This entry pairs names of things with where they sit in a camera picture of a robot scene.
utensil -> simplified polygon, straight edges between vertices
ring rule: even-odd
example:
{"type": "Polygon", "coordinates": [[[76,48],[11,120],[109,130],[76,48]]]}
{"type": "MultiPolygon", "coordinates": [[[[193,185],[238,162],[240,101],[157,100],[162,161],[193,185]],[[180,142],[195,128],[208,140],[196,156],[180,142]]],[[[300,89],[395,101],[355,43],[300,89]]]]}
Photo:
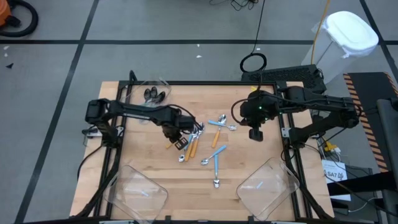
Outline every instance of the utensil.
{"type": "Polygon", "coordinates": [[[151,89],[145,89],[144,92],[144,99],[145,103],[154,103],[154,104],[159,104],[161,103],[164,99],[166,98],[166,93],[165,91],[160,92],[157,94],[157,88],[153,86],[151,89]]]}
{"type": "Polygon", "coordinates": [[[147,88],[144,92],[145,103],[147,103],[151,99],[155,98],[156,96],[157,96],[157,88],[156,87],[152,86],[151,89],[147,88]]]}
{"type": "Polygon", "coordinates": [[[212,120],[209,120],[208,123],[209,123],[209,124],[213,124],[213,125],[217,125],[217,126],[221,126],[221,127],[226,127],[226,128],[228,128],[230,131],[235,131],[235,130],[236,130],[236,126],[235,126],[235,125],[229,125],[229,126],[227,126],[227,125],[225,125],[225,124],[222,124],[222,123],[217,122],[217,121],[212,121],[212,120]]]}
{"type": "Polygon", "coordinates": [[[189,144],[191,144],[192,136],[193,136],[193,134],[189,135],[188,144],[184,147],[184,153],[181,154],[180,157],[178,158],[179,162],[185,161],[185,153],[187,152],[189,144]]]}
{"type": "Polygon", "coordinates": [[[198,147],[198,143],[199,143],[199,137],[202,134],[202,132],[205,130],[205,124],[203,124],[203,122],[199,123],[200,129],[198,129],[198,137],[196,139],[196,141],[193,144],[193,149],[192,152],[190,154],[190,157],[194,158],[195,154],[197,153],[197,147],[198,147]]]}
{"type": "Polygon", "coordinates": [[[213,180],[213,184],[215,188],[219,188],[220,180],[218,179],[218,155],[214,156],[214,173],[215,173],[215,178],[213,180]]]}
{"type": "Polygon", "coordinates": [[[201,162],[200,162],[200,164],[202,164],[203,166],[204,166],[204,165],[207,165],[207,164],[209,163],[209,160],[210,160],[211,158],[213,158],[215,155],[217,155],[217,154],[219,154],[220,152],[222,152],[224,149],[226,149],[226,145],[221,146],[219,149],[217,149],[217,151],[215,151],[215,153],[213,153],[213,155],[211,155],[209,158],[202,159],[201,162]]]}
{"type": "MultiPolygon", "coordinates": [[[[225,114],[222,114],[222,115],[218,118],[218,122],[219,122],[220,124],[225,124],[225,122],[226,122],[226,115],[225,115],[225,114]]],[[[221,132],[221,126],[218,127],[218,131],[217,131],[217,133],[216,133],[216,136],[214,136],[213,143],[211,144],[211,147],[212,147],[212,148],[215,148],[215,147],[216,147],[217,140],[218,140],[218,136],[220,136],[220,132],[221,132]]]]}
{"type": "MultiPolygon", "coordinates": [[[[192,142],[194,142],[197,137],[198,137],[198,128],[195,127],[193,130],[193,133],[192,133],[192,142]]],[[[187,162],[189,160],[189,156],[190,156],[191,150],[192,150],[192,145],[193,144],[189,144],[188,149],[185,153],[185,158],[184,158],[185,162],[187,162]]]]}

black floor stripe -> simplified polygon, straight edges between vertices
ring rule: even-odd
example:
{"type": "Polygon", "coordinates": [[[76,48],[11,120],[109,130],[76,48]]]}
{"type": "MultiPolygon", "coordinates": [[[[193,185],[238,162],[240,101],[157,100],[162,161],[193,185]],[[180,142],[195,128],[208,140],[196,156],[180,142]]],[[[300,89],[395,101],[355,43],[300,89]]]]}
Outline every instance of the black floor stripe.
{"type": "Polygon", "coordinates": [[[0,44],[79,44],[80,40],[0,40],[0,44]]]}
{"type": "Polygon", "coordinates": [[[386,57],[387,63],[390,66],[390,69],[392,71],[392,74],[395,76],[396,80],[398,80],[398,68],[397,65],[394,61],[394,59],[391,56],[390,51],[387,48],[386,42],[384,41],[383,37],[381,36],[380,30],[376,25],[376,22],[373,19],[373,16],[371,14],[371,11],[368,8],[368,5],[366,4],[365,0],[359,0],[361,2],[363,11],[366,14],[366,17],[368,18],[368,21],[372,27],[372,29],[376,32],[377,36],[379,36],[379,43],[380,43],[380,47],[384,53],[384,56],[386,57]]]}
{"type": "Polygon", "coordinates": [[[385,40],[386,45],[398,45],[398,40],[385,40]]]}
{"type": "MultiPolygon", "coordinates": [[[[156,44],[254,44],[255,40],[86,40],[85,44],[156,45],[156,44]]],[[[257,44],[311,45],[312,40],[258,40],[257,44]]]]}
{"type": "Polygon", "coordinates": [[[90,29],[90,25],[93,22],[94,14],[98,5],[99,0],[94,0],[93,5],[91,7],[90,13],[88,15],[85,28],[83,29],[83,33],[80,37],[80,43],[78,44],[78,47],[75,52],[75,56],[73,57],[72,64],[70,65],[69,72],[67,75],[67,78],[65,80],[65,83],[63,84],[62,91],[60,94],[60,97],[58,99],[57,106],[55,107],[54,114],[51,119],[51,123],[49,126],[49,129],[47,130],[47,134],[45,135],[45,139],[42,145],[42,148],[40,150],[39,158],[37,159],[35,168],[33,170],[32,177],[30,178],[29,184],[27,186],[27,189],[25,191],[24,198],[22,199],[22,203],[19,207],[18,214],[15,220],[16,224],[22,223],[25,220],[25,216],[27,213],[27,209],[29,207],[30,201],[32,200],[33,193],[36,189],[37,182],[39,181],[40,178],[40,173],[42,172],[43,165],[45,158],[47,157],[47,153],[50,148],[50,144],[55,132],[55,128],[57,127],[63,105],[65,104],[65,100],[67,98],[67,94],[70,88],[70,84],[72,83],[73,76],[75,74],[75,70],[77,67],[77,64],[80,59],[81,51],[83,50],[84,46],[84,40],[87,38],[88,30],[90,29]]]}
{"type": "MultiPolygon", "coordinates": [[[[0,40],[0,44],[79,44],[80,40],[0,40]]],[[[84,44],[157,45],[157,44],[254,44],[255,40],[84,40],[84,44]]],[[[258,40],[257,44],[312,45],[312,40],[258,40]]]]}

gray floor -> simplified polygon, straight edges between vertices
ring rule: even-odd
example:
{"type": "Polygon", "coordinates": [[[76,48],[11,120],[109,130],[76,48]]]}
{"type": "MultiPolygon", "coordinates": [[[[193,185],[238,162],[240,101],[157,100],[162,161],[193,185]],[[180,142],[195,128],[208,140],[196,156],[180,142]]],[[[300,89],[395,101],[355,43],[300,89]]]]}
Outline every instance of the gray floor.
{"type": "MultiPolygon", "coordinates": [[[[95,0],[29,0],[40,21],[35,33],[22,40],[79,40],[95,0]]],[[[259,39],[312,40],[311,28],[322,15],[326,0],[268,0],[259,39]]],[[[367,0],[385,40],[398,40],[395,0],[367,0]]],[[[332,0],[329,14],[351,11],[368,19],[359,0],[332,0]]],[[[261,5],[249,11],[228,4],[210,6],[207,0],[99,0],[88,40],[199,40],[253,39],[261,5]]],[[[16,14],[29,17],[23,9],[16,14]]],[[[0,37],[0,223],[13,223],[49,128],[75,44],[2,44],[0,37]],[[5,66],[14,63],[12,69],[5,66]]],[[[86,104],[96,98],[106,80],[123,80],[133,69],[140,80],[239,80],[240,60],[252,45],[156,44],[84,45],[63,106],[49,152],[34,191],[25,222],[66,218],[83,159],[80,131],[87,127],[86,104]]],[[[300,65],[309,45],[258,45],[267,55],[267,68],[300,65]]],[[[398,46],[389,45],[398,60],[398,46]]],[[[247,69],[256,67],[255,60],[247,69]]],[[[344,72],[388,72],[391,68],[380,46],[344,72]]],[[[349,96],[343,77],[328,85],[328,94],[349,96]]],[[[377,165],[361,126],[346,130],[332,141],[350,165],[377,165]]]]}

trash can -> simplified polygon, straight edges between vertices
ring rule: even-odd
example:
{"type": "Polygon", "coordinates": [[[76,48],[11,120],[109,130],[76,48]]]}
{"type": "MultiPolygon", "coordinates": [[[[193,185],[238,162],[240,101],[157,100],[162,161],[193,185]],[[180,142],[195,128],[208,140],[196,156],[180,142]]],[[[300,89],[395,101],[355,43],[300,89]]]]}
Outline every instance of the trash can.
{"type": "MultiPolygon", "coordinates": [[[[322,70],[326,84],[358,57],[369,55],[378,42],[377,34],[359,16],[352,12],[336,12],[323,21],[316,41],[313,63],[322,70]]],[[[312,47],[302,65],[311,64],[312,47]]]]}

orange and black striped tape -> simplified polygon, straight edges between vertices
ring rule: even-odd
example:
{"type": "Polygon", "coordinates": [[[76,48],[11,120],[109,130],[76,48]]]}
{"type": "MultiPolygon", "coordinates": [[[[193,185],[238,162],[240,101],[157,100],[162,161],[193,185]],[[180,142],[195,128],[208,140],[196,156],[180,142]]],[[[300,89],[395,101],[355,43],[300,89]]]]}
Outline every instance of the orange and black striped tape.
{"type": "MultiPolygon", "coordinates": [[[[358,96],[357,92],[355,91],[355,87],[353,85],[353,81],[351,80],[351,77],[348,74],[344,74],[344,80],[347,84],[349,94],[351,95],[354,103],[356,105],[358,105],[359,107],[361,107],[361,110],[364,110],[362,107],[362,104],[361,104],[361,100],[359,99],[359,96],[358,96]]],[[[398,90],[396,90],[395,87],[393,87],[393,88],[394,88],[394,91],[396,92],[396,94],[398,94],[398,90]]],[[[377,144],[376,138],[373,135],[372,127],[369,124],[366,114],[362,113],[362,115],[359,117],[359,120],[361,121],[363,129],[365,130],[365,134],[368,139],[368,143],[372,149],[374,158],[377,162],[377,166],[379,166],[380,172],[388,172],[387,164],[384,162],[384,157],[381,154],[379,145],[377,144]]]]}

